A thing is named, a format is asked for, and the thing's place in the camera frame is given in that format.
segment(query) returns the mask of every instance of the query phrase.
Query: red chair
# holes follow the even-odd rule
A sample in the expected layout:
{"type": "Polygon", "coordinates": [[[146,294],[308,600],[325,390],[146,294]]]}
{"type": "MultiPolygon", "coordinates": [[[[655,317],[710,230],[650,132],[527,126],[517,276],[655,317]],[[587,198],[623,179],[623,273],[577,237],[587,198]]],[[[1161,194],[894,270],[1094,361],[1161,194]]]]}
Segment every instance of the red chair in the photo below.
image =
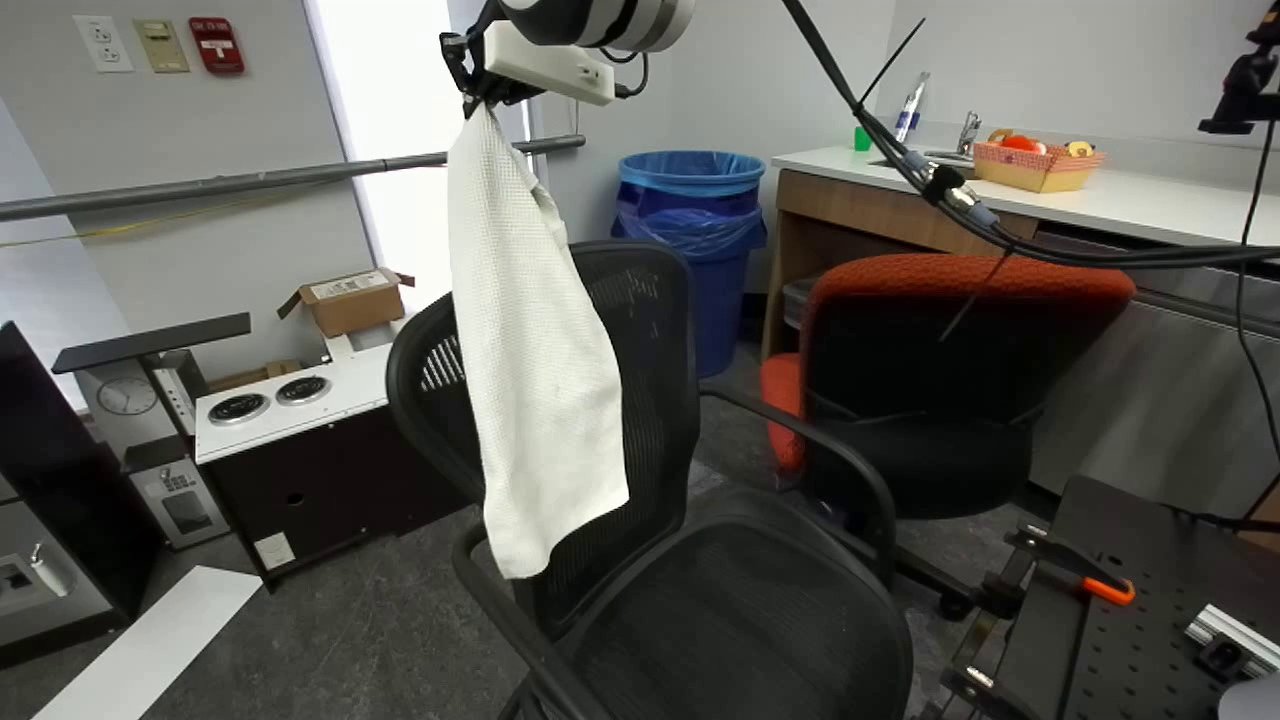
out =
{"type": "MultiPolygon", "coordinates": [[[[993,276],[993,263],[923,253],[836,263],[802,310],[799,353],[760,370],[762,403],[860,448],[900,516],[969,516],[1013,499],[1048,390],[1130,299],[1122,273],[1008,262],[993,276]]],[[[768,430],[768,445],[782,485],[860,527],[869,504],[848,467],[782,430],[768,430]]],[[[900,571],[969,595],[917,562],[900,571]]]]}

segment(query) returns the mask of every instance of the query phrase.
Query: blue recycling bin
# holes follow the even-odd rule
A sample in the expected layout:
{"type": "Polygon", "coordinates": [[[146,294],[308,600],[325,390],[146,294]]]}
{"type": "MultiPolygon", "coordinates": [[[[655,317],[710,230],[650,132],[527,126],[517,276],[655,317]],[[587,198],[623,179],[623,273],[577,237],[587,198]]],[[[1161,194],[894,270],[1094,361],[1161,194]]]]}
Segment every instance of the blue recycling bin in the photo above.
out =
{"type": "Polygon", "coordinates": [[[736,350],[749,257],[762,245],[756,155],[644,151],[618,165],[615,239],[668,245],[686,262],[696,373],[717,376],[736,350]]]}

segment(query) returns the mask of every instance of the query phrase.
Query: white countertop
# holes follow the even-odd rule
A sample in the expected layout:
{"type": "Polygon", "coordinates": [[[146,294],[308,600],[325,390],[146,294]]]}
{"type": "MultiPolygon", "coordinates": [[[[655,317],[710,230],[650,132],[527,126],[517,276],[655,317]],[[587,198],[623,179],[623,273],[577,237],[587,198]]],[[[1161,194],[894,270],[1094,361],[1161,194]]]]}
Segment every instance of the white countertop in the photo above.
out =
{"type": "Polygon", "coordinates": [[[305,373],[286,373],[286,376],[271,376],[261,383],[238,383],[216,396],[199,396],[197,402],[197,464],[213,464],[284,436],[300,436],[370,407],[387,403],[387,353],[392,345],[378,350],[362,350],[344,357],[339,366],[316,366],[305,373]],[[276,403],[276,390],[295,379],[295,376],[325,376],[329,394],[305,403],[276,403]],[[264,394],[266,407],[232,424],[206,424],[206,407],[229,402],[229,396],[242,396],[242,394],[264,394]]]}
{"type": "MultiPolygon", "coordinates": [[[[855,155],[851,149],[817,149],[777,155],[778,170],[851,179],[869,188],[909,194],[880,155],[855,155]]],[[[1054,220],[1161,245],[1240,245],[1249,188],[1197,185],[1176,178],[1145,178],[1122,170],[1094,170],[1085,194],[1020,194],[983,179],[969,188],[997,211],[1054,220]]],[[[1250,245],[1280,245],[1280,198],[1262,198],[1250,230],[1250,245]]]]}

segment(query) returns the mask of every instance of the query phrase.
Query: cabinet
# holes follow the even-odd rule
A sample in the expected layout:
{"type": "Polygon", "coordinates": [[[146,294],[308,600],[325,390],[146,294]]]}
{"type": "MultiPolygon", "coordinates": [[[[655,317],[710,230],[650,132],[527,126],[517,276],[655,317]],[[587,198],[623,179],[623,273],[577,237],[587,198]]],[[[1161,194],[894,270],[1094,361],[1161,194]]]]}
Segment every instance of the cabinet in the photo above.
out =
{"type": "Polygon", "coordinates": [[[158,531],[15,324],[0,329],[0,663],[139,612],[158,531]]]}
{"type": "Polygon", "coordinates": [[[463,508],[383,407],[204,467],[266,585],[367,538],[463,508]]]}

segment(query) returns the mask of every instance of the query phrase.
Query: light switch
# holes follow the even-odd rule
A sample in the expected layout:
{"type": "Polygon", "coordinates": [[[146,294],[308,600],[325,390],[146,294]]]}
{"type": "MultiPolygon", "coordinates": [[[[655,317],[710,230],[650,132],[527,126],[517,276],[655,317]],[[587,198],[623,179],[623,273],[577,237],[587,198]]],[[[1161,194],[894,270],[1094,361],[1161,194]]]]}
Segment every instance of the light switch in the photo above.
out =
{"type": "Polygon", "coordinates": [[[137,29],[137,41],[146,52],[152,73],[158,73],[158,78],[187,73],[183,44],[176,41],[169,20],[137,20],[132,29],[137,29]]]}
{"type": "Polygon", "coordinates": [[[77,15],[77,29],[95,73],[132,73],[124,37],[113,15],[77,15]]]}

